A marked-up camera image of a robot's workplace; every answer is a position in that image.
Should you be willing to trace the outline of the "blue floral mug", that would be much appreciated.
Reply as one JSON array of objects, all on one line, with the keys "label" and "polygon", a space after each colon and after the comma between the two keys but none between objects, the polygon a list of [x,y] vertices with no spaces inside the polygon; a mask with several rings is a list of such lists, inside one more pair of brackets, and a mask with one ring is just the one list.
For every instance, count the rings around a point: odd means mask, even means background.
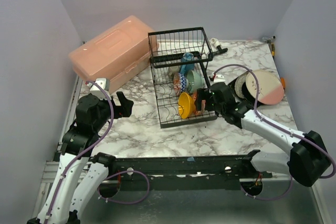
[{"label": "blue floral mug", "polygon": [[182,66],[180,73],[186,75],[190,70],[194,69],[194,55],[191,52],[186,52],[181,58]]}]

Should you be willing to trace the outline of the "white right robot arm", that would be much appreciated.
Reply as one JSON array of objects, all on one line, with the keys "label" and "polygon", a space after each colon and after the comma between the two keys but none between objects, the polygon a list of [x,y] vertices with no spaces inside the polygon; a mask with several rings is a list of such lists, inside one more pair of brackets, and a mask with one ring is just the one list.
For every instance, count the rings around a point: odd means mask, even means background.
[{"label": "white right robot arm", "polygon": [[282,153],[255,151],[249,154],[247,161],[258,172],[287,174],[310,187],[318,179],[327,177],[324,172],[330,166],[335,167],[317,132],[304,133],[284,127],[259,113],[250,102],[236,101],[230,87],[223,82],[198,89],[195,105],[197,109],[214,111],[227,123],[251,131],[282,150]]}]

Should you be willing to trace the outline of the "pink and cream plate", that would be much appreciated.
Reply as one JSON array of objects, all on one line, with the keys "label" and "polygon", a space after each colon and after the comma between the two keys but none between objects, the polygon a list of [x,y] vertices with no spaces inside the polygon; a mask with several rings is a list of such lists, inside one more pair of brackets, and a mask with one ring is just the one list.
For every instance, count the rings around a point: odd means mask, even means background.
[{"label": "pink and cream plate", "polygon": [[[266,105],[280,103],[284,97],[284,89],[280,80],[266,70],[254,70],[253,73],[259,83],[258,101]],[[255,98],[257,94],[257,82],[251,73],[246,76],[245,84],[249,93]]]}]

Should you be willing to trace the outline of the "black round plate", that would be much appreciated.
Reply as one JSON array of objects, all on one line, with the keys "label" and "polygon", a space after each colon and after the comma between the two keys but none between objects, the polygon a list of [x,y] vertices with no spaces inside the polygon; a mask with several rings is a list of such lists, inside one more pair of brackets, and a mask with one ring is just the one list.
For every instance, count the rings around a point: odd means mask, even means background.
[{"label": "black round plate", "polygon": [[249,101],[251,104],[255,103],[255,98],[250,94],[250,92],[247,89],[246,83],[244,82],[242,85],[242,93],[244,98]]}]

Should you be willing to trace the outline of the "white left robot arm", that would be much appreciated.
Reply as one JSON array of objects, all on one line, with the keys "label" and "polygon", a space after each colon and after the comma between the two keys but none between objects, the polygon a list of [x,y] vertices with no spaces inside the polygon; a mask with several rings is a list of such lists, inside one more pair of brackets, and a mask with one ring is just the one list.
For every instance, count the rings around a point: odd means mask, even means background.
[{"label": "white left robot arm", "polygon": [[92,158],[93,166],[83,180],[79,177],[91,160],[92,147],[107,123],[132,114],[133,101],[117,92],[120,105],[113,99],[101,100],[93,94],[78,100],[76,118],[62,138],[57,174],[47,200],[37,217],[28,223],[80,223],[83,211],[99,184],[117,171],[116,159],[108,154]]}]

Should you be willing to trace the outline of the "grey ceramic mug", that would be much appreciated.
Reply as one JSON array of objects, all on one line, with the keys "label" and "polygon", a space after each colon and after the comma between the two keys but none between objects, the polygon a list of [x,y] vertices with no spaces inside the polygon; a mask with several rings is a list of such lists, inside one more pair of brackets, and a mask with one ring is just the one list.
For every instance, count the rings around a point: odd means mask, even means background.
[{"label": "grey ceramic mug", "polygon": [[170,79],[173,79],[174,78],[174,75],[176,73],[179,73],[180,71],[180,66],[169,66],[168,67],[168,77]]}]

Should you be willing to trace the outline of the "orange floral bowl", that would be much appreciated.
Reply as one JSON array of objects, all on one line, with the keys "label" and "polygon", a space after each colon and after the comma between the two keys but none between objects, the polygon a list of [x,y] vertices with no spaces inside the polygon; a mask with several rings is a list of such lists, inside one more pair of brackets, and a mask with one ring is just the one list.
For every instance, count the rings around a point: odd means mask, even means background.
[{"label": "orange floral bowl", "polygon": [[200,110],[197,109],[197,106],[196,106],[196,100],[197,100],[197,91],[195,91],[193,94],[192,94],[192,99],[194,101],[194,106],[195,106],[195,109],[193,111],[194,115],[195,116],[198,116],[198,115],[202,115],[204,113],[204,106],[202,104],[202,108]]}]

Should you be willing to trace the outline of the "mint green bowl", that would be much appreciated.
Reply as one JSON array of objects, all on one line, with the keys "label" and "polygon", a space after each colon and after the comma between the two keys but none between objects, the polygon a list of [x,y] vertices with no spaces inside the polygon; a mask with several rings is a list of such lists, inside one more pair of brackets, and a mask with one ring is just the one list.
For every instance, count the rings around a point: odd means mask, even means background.
[{"label": "mint green bowl", "polygon": [[194,93],[197,89],[204,88],[204,78],[195,70],[190,70],[186,76],[188,80],[188,93]]}]

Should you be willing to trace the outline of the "blue patterned bowl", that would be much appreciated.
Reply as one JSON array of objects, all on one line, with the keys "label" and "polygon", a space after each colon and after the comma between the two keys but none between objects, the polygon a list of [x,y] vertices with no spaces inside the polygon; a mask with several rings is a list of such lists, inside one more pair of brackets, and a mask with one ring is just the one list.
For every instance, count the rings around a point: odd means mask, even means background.
[{"label": "blue patterned bowl", "polygon": [[173,88],[176,96],[179,96],[188,87],[188,79],[181,73],[176,73],[173,78]]}]

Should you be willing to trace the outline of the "speckled white plate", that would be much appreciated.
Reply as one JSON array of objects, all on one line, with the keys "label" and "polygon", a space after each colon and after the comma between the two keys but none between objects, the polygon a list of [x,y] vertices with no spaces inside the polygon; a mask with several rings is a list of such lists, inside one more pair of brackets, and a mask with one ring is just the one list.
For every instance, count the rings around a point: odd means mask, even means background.
[{"label": "speckled white plate", "polygon": [[243,84],[246,82],[246,76],[247,75],[248,75],[247,72],[241,74],[239,77],[236,78],[236,81],[235,81],[235,84],[234,84],[235,93],[241,99],[245,98],[245,96],[242,92],[242,87],[243,87]]}]

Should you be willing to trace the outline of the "yellow bowl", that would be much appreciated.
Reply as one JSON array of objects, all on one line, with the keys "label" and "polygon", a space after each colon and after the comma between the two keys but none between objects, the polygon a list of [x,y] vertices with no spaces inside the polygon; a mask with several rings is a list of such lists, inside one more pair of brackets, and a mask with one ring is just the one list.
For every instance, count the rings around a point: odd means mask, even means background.
[{"label": "yellow bowl", "polygon": [[193,98],[186,92],[181,93],[178,99],[178,112],[182,119],[188,118],[196,111]]}]

